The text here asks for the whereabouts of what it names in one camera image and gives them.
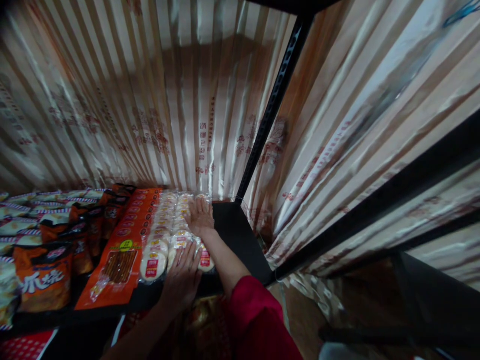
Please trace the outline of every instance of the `black metal frame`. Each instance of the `black metal frame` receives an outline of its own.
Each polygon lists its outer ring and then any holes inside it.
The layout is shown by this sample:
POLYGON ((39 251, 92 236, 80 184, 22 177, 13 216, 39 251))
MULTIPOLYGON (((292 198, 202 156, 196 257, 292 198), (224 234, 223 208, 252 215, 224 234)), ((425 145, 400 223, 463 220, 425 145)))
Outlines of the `black metal frame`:
MULTIPOLYGON (((237 205, 242 203, 254 175, 270 130, 287 92, 295 66, 307 41, 314 16, 319 11, 337 2, 336 0, 317 2, 308 0, 251 1, 283 12, 298 15, 298 18, 242 177, 235 200, 237 205)), ((317 236, 308 245, 287 259, 287 261, 275 271, 272 271, 267 285, 280 281, 293 272, 305 268, 326 252, 347 241, 363 229, 366 229, 368 226, 414 199, 416 196, 480 159, 479 134, 480 110, 470 116, 455 130, 432 146, 330 228, 326 229, 321 235, 317 236)), ((330 334, 325 333, 324 339, 346 343, 361 342, 391 345, 411 345, 412 343, 417 345, 432 345, 438 344, 439 339, 441 339, 445 346, 478 347, 476 344, 478 334, 472 332, 471 328, 468 328, 466 332, 462 329, 452 331, 451 328, 442 329, 437 326, 433 327, 425 324, 422 319, 422 311, 418 307, 418 304, 416 304, 415 295, 412 289, 409 288, 409 281, 405 279, 403 275, 406 269, 402 263, 402 256, 407 256, 403 253, 404 251, 477 223, 479 222, 479 218, 480 210, 474 211, 451 223, 440 226, 421 236, 417 236, 404 244, 379 251, 345 269, 334 272, 330 276, 332 279, 343 276, 352 270, 359 269, 378 260, 390 257, 394 264, 396 277, 398 278, 400 289, 407 305, 408 317, 414 326, 384 329, 336 329, 330 332, 330 334)))

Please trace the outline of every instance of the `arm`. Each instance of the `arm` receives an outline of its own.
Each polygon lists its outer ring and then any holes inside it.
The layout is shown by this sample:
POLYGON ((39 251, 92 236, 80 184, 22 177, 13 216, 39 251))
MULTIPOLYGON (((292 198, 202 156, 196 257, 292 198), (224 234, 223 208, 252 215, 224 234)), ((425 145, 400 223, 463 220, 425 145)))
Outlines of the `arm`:
POLYGON ((192 304, 202 278, 202 271, 197 270, 201 253, 195 257, 193 244, 177 250, 157 305, 101 360, 146 359, 170 323, 192 304))
POLYGON ((250 276, 250 271, 235 253, 224 243, 214 228, 214 210, 204 199, 190 203, 190 230, 201 237, 220 275, 225 295, 230 300, 232 292, 241 278, 250 276))

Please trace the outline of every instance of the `hand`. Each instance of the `hand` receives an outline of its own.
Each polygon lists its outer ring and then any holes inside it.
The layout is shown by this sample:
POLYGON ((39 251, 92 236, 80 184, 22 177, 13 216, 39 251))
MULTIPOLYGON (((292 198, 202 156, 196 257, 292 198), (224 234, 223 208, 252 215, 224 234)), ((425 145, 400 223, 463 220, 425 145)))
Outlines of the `hand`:
POLYGON ((194 235, 203 238, 205 232, 215 229, 214 208, 204 198, 197 198, 188 205, 190 216, 185 217, 186 223, 194 235))
POLYGON ((177 316, 188 309, 195 300, 202 271, 199 270, 202 252, 195 256, 197 245, 191 241, 185 249, 176 251, 175 260, 166 276, 165 286, 158 304, 177 316))

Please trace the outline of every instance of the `red shirt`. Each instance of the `red shirt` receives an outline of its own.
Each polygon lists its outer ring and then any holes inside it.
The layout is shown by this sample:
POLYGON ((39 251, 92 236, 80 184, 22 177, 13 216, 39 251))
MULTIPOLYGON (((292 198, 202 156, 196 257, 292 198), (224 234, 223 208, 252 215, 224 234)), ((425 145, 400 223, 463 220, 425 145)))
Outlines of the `red shirt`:
POLYGON ((302 359, 284 325, 282 306, 253 276, 236 285, 227 326, 236 359, 302 359))

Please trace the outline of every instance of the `black shelf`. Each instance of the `black shelf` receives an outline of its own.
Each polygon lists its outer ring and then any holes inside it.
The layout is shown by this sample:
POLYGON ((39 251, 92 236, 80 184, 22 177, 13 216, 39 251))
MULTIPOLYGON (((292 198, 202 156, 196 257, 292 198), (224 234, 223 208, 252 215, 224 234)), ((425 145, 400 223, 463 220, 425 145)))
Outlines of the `black shelf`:
MULTIPOLYGON (((213 204, 213 217, 215 219, 215 229, 221 238, 240 258, 251 274, 266 285, 272 271, 241 207, 232 202, 215 203, 213 204)), ((14 338, 58 327, 93 323, 108 318, 119 318, 123 314, 149 310, 159 300, 164 286, 162 281, 153 285, 140 283, 127 305, 74 311, 88 279, 89 276, 86 275, 73 282, 71 304, 62 310, 17 313, 13 319, 13 329, 1 333, 0 339, 14 338)), ((203 275, 198 289, 198 298, 209 297, 222 292, 222 283, 217 273, 203 275)))

